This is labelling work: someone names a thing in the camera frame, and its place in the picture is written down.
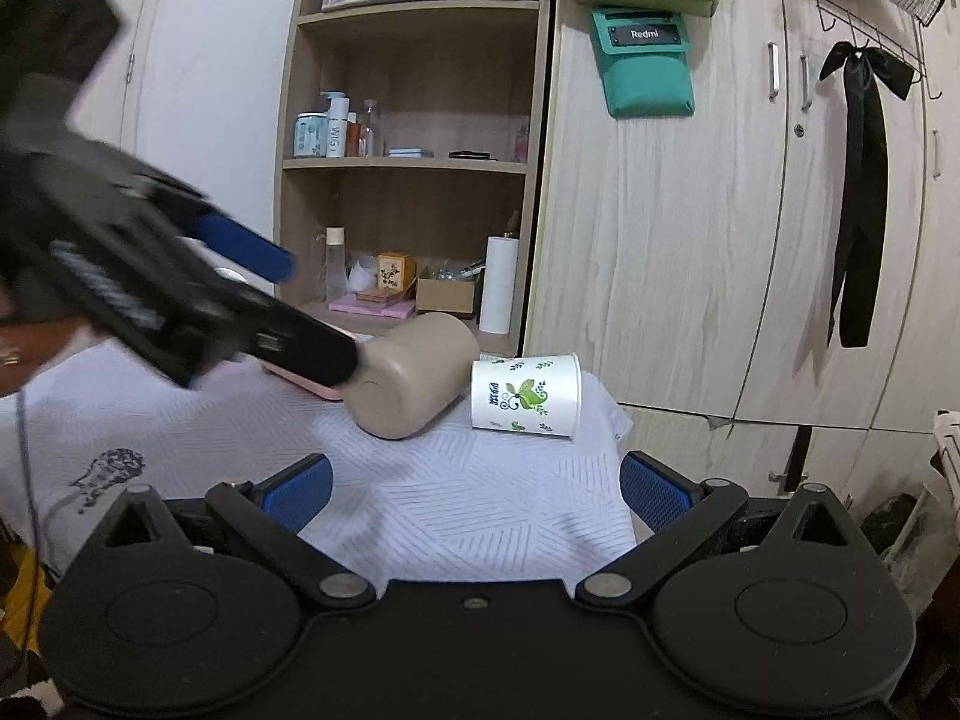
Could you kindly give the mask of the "person's left hand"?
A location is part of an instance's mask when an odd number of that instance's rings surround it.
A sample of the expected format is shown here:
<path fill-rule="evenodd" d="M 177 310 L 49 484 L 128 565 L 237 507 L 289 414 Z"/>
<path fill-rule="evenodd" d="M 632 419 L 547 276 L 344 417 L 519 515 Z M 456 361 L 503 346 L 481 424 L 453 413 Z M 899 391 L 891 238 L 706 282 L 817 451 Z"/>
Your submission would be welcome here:
<path fill-rule="evenodd" d="M 37 374 L 103 340 L 103 333 L 82 317 L 21 322 L 13 298 L 2 291 L 0 397 L 13 395 Z"/>

